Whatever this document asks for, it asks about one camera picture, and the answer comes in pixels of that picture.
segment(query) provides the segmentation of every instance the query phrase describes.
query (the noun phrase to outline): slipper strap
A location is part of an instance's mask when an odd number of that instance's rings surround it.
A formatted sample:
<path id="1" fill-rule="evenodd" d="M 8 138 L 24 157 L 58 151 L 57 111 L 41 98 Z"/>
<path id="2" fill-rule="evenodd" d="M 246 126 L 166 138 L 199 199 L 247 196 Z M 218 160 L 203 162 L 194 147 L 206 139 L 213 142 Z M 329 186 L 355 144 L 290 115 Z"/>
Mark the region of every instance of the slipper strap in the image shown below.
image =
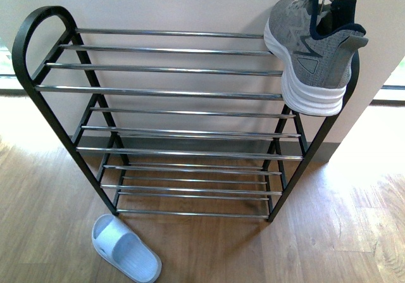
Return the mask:
<path id="1" fill-rule="evenodd" d="M 113 259 L 113 251 L 119 240 L 126 234 L 133 234 L 120 219 L 114 219 L 107 225 L 107 227 L 98 235 L 96 244 L 104 252 L 106 257 Z"/>

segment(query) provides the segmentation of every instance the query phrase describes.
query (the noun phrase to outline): chrome bar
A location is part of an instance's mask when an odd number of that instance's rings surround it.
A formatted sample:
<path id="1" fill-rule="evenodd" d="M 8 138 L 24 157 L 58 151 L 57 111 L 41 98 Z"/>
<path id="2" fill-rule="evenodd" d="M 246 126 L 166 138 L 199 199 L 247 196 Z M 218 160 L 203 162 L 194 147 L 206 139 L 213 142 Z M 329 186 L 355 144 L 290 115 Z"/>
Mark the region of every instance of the chrome bar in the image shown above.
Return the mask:
<path id="1" fill-rule="evenodd" d="M 242 51 L 242 50 L 207 50 L 207 49 L 172 49 L 156 47 L 116 47 L 116 46 L 85 46 L 77 44 L 61 44 L 61 48 L 74 51 L 109 51 L 133 53 L 168 53 L 168 54 L 207 54 L 207 55 L 243 55 L 268 56 L 270 51 Z"/>
<path id="2" fill-rule="evenodd" d="M 263 34 L 223 33 L 223 32 L 186 32 L 186 31 L 156 31 L 156 30 L 118 30 L 112 28 L 77 28 L 81 34 L 120 34 L 120 35 L 157 35 L 157 36 L 194 36 L 220 38 L 263 39 Z"/>
<path id="3" fill-rule="evenodd" d="M 46 63 L 48 68 L 85 70 L 85 71 L 122 71 L 122 72 L 163 72 L 163 73 L 202 73 L 221 75 L 246 75 L 246 76 L 281 76 L 283 71 L 254 71 L 254 70 L 223 70 L 223 69 L 195 69 L 172 68 L 158 66 L 128 66 L 128 65 L 93 65 L 83 63 Z"/>
<path id="4" fill-rule="evenodd" d="M 258 117 L 258 118 L 294 118 L 295 115 L 284 115 L 274 113 L 243 113 L 243 112 L 208 112 L 208 111 L 166 111 L 166 110 L 137 110 L 120 108 L 92 107 L 90 110 L 98 112 L 117 113 L 138 113 L 138 114 L 174 114 L 174 115 L 206 115 L 206 116 L 236 116 L 236 117 Z"/>
<path id="5" fill-rule="evenodd" d="M 173 163 L 139 163 L 130 162 L 129 165 L 134 166 L 169 166 L 169 167 L 185 167 L 185 168 L 226 168 L 226 169 L 246 169 L 246 170 L 261 170 L 261 166 L 230 166 L 230 165 L 195 165 L 195 164 L 173 164 Z"/>
<path id="6" fill-rule="evenodd" d="M 267 153 L 235 153 L 235 152 L 212 152 L 212 151 L 176 151 L 176 150 L 154 150 L 154 149 L 128 149 L 128 148 L 90 148 L 77 147 L 78 152 L 112 153 L 129 155 L 155 155 L 155 156 L 198 156 L 213 158 L 231 158 L 248 160 L 280 160 L 280 161 L 301 161 L 302 156 L 287 156 Z"/>
<path id="7" fill-rule="evenodd" d="M 140 191 L 178 191 L 178 192 L 251 194 L 255 196 L 281 196 L 283 194 L 280 191 L 255 191 L 255 190 L 232 190 L 232 189 L 193 189 L 193 188 L 125 186 L 125 185 L 100 185 L 100 187 L 105 189 L 123 189 L 123 190 L 140 190 Z"/>
<path id="8" fill-rule="evenodd" d="M 152 172 L 196 172 L 196 173 L 220 173 L 220 174 L 242 174 L 242 175 L 281 175 L 281 172 L 267 171 L 233 171 L 233 170 L 218 170 L 218 169 L 195 169 L 195 168 L 162 168 L 162 167 L 134 167 L 123 165 L 105 165 L 105 169 L 119 169 L 131 171 L 152 171 Z"/>
<path id="9" fill-rule="evenodd" d="M 189 91 L 163 91 L 142 89 L 119 89 L 100 87 L 72 87 L 67 85 L 37 85 L 35 90 L 40 92 L 69 92 L 92 93 L 129 96 L 159 96 L 159 97 L 198 97 L 198 98 L 223 98 L 223 99 L 252 99 L 265 101 L 282 101 L 281 94 L 265 93 L 226 93 L 226 92 L 189 92 Z"/>
<path id="10" fill-rule="evenodd" d="M 283 133 L 255 133 L 255 132 L 223 132 L 223 131 L 195 131 L 195 130 L 163 130 L 163 129 L 136 129 L 126 127 L 100 127 L 82 126 L 84 130 L 107 131 L 107 132 L 130 132 L 120 135 L 165 135 L 170 137 L 197 137 L 217 139 L 285 139 L 298 138 L 299 134 Z"/>
<path id="11" fill-rule="evenodd" d="M 121 196 L 144 196 L 158 198 L 185 198 L 185 199 L 231 199 L 240 201 L 268 201 L 268 198 L 248 198 L 241 196 L 189 196 L 183 194 L 156 194 L 156 193 L 137 193 L 137 192 L 119 192 Z"/>
<path id="12" fill-rule="evenodd" d="M 234 213 L 205 213 L 205 212 L 176 212 L 176 211 L 157 211 L 157 210 L 129 210 L 117 209 L 118 213 L 136 213 L 146 215 L 198 215 L 201 217 L 226 217 L 226 218 L 264 218 L 267 219 L 268 215 L 238 215 Z"/>
<path id="13" fill-rule="evenodd" d="M 237 180 L 199 180 L 199 179 L 169 179 L 162 177 L 133 177 L 123 176 L 128 180 L 161 180 L 165 182 L 191 182 L 191 183 L 215 183 L 215 184 L 248 184 L 248 185 L 265 185 L 266 182 L 250 182 L 250 181 L 237 181 Z"/>

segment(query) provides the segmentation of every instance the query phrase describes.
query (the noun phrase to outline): shoe sole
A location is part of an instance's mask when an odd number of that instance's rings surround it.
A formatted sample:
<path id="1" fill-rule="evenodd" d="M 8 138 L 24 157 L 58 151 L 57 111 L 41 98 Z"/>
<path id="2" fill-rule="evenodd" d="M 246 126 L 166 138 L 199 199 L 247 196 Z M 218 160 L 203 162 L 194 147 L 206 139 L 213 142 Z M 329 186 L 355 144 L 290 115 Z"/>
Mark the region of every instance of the shoe sole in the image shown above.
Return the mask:
<path id="1" fill-rule="evenodd" d="M 271 34 L 268 21 L 265 27 L 265 44 L 275 56 L 284 62 L 281 90 L 288 107 L 297 112 L 314 116 L 331 116 L 340 112 L 346 87 L 327 89 L 303 84 L 294 72 L 287 48 Z"/>

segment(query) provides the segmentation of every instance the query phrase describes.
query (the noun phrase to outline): slide sandal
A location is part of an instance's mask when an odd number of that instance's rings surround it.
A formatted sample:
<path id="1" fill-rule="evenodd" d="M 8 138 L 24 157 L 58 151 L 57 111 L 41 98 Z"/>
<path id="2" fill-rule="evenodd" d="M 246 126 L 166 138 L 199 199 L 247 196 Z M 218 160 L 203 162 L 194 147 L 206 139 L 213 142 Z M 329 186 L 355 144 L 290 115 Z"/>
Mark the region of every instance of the slide sandal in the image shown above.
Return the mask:
<path id="1" fill-rule="evenodd" d="M 152 283 L 160 274 L 162 262 L 119 218 L 102 215 L 93 226 L 96 251 L 137 283 Z"/>

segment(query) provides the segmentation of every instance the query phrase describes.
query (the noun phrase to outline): sneaker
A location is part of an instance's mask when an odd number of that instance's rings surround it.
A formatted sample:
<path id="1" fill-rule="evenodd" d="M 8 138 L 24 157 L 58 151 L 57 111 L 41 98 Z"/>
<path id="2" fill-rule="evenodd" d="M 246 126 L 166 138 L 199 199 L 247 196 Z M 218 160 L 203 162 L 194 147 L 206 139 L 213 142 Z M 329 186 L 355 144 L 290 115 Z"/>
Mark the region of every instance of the sneaker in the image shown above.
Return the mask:
<path id="1" fill-rule="evenodd" d="M 282 94 L 292 110 L 330 116 L 342 109 L 351 59 L 366 30 L 354 23 L 356 0 L 280 0 L 265 27 L 267 48 L 284 62 Z"/>

